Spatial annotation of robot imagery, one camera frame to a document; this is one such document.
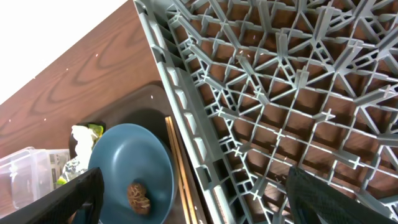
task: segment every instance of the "blue plate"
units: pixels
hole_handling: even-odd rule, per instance
[[[177,191],[177,175],[170,151],[150,131],[120,124],[96,143],[88,168],[102,171],[105,191],[100,220],[110,223],[163,223]],[[127,199],[133,182],[147,189],[150,214],[134,213]]]

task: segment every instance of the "plastic container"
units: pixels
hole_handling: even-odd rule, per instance
[[[0,159],[0,218],[34,202],[56,188],[68,149],[27,147]]]

